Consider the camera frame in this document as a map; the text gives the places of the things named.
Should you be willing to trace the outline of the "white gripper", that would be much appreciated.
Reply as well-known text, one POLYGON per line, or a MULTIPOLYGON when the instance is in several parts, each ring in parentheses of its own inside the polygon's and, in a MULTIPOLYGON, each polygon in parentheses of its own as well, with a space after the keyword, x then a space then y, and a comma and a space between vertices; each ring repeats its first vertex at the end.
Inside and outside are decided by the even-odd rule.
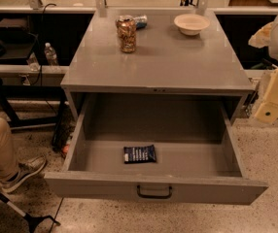
MULTIPOLYGON (((272 22, 259 29, 248 41, 248 45, 261 49, 270 42, 272 22)), ((254 117, 263 123, 273 123, 278 118, 278 68, 270 75, 269 85, 254 117)))

